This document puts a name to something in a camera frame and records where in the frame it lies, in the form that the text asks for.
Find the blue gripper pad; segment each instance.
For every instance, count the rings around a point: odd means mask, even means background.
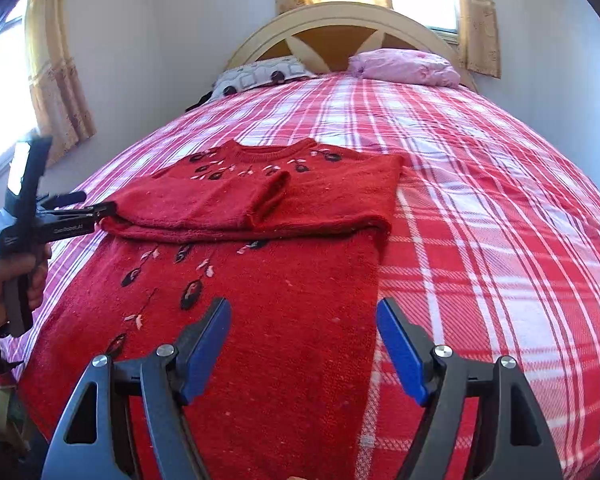
[[[379,301],[376,318],[378,331],[389,352],[389,357],[394,363],[402,389],[419,405],[425,406],[429,400],[430,391],[426,388],[427,381],[424,377],[422,360],[418,357],[418,353],[392,312],[386,298]]]
[[[180,389],[181,395],[187,399],[187,402],[191,402],[194,397],[204,392],[230,325],[231,305],[227,300],[223,300],[200,335],[187,363],[187,378]]]

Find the patterned pillow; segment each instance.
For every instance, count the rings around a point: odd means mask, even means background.
[[[295,56],[255,61],[223,72],[209,102],[260,86],[279,85],[302,78],[317,77],[309,72]]]

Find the pillow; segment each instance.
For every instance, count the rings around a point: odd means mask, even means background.
[[[209,102],[260,86],[280,85],[302,78],[316,77],[294,56],[255,61],[223,72],[214,84]]]
[[[379,48],[350,57],[349,73],[392,83],[450,88],[460,84],[459,73],[442,56],[401,48]]]

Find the red sweater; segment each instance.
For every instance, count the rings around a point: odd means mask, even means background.
[[[399,174],[395,155],[230,141],[114,193],[119,216],[102,223],[113,236],[65,291],[20,381],[34,421],[51,435],[84,367],[120,333],[120,358],[137,358],[224,296],[227,341],[185,411],[212,478],[353,478]],[[157,478],[146,428],[134,432],[144,478]]]

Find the metal screw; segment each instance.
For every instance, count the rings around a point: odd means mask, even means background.
[[[168,343],[165,345],[158,346],[158,348],[155,351],[155,353],[158,354],[160,357],[169,357],[174,352],[175,348],[173,347],[173,345],[170,345]]]
[[[503,355],[502,358],[500,359],[500,364],[502,366],[504,366],[505,368],[515,368],[516,360],[513,357],[511,357],[510,355]]]
[[[91,364],[96,368],[104,366],[107,362],[109,362],[109,358],[106,355],[96,355],[96,357],[91,360]]]
[[[438,357],[451,357],[454,354],[454,351],[451,349],[451,346],[447,345],[438,345],[433,351],[436,353]]]

